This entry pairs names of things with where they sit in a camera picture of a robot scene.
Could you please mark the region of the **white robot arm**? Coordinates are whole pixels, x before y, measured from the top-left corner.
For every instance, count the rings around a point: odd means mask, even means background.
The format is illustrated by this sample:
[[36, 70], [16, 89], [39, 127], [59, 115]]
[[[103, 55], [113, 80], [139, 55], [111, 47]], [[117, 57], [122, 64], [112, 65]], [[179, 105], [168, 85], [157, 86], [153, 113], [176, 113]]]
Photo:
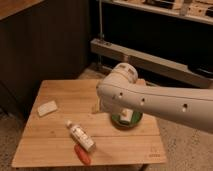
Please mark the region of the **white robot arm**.
[[101, 110], [119, 114], [127, 108], [213, 134], [213, 89], [146, 86], [137, 80], [132, 65], [116, 65], [97, 84]]

